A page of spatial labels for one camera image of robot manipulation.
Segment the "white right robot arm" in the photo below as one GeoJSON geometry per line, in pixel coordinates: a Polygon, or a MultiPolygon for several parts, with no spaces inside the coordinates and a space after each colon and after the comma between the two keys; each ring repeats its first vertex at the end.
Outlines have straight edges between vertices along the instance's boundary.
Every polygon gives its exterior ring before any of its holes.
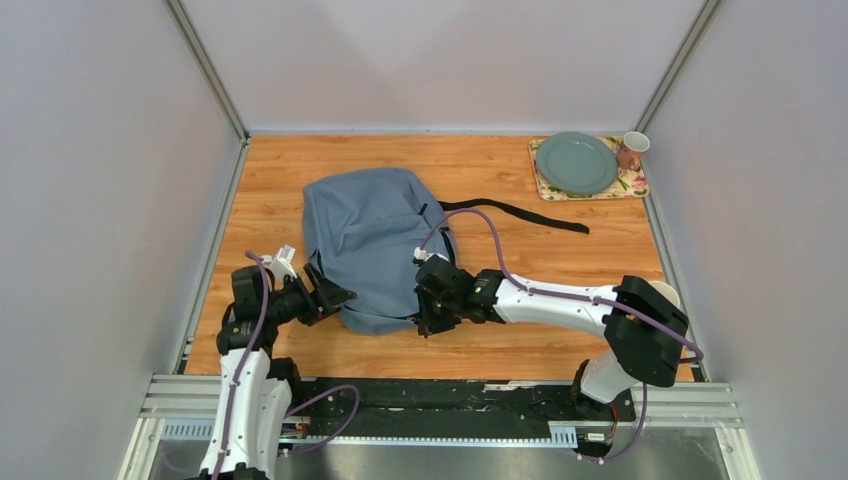
{"type": "Polygon", "coordinates": [[[618,285],[586,287],[509,277],[493,269],[471,275],[421,249],[413,262],[422,336],[470,320],[539,323],[605,339],[608,350],[581,365],[570,391],[572,409],[582,418],[598,417],[638,382],[668,388],[676,381],[689,321],[677,291],[663,281],[626,275],[618,285]]]}

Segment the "blue-grey student backpack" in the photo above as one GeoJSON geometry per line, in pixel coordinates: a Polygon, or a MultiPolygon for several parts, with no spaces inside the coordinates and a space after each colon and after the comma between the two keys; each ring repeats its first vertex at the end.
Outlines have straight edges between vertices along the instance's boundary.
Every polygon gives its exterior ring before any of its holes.
{"type": "Polygon", "coordinates": [[[303,190],[302,228],[310,264],[355,293],[338,316],[349,330],[386,335],[412,328],[420,306],[414,291],[415,248],[450,261],[458,246],[447,212],[491,206],[521,220],[577,233],[590,229],[489,198],[441,201],[407,169],[372,168],[324,177],[303,190]]]}

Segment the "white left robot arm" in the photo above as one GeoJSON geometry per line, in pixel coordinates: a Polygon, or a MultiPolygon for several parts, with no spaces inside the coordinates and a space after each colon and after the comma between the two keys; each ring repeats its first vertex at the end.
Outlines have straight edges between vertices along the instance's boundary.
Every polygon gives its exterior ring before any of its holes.
{"type": "Polygon", "coordinates": [[[216,338],[221,375],[215,422],[197,478],[274,477],[286,415],[306,398],[294,361],[273,356],[279,328],[292,320],[312,326],[357,297],[311,265],[305,272],[305,279],[284,275],[280,288],[259,259],[232,273],[233,301],[216,338]]]}

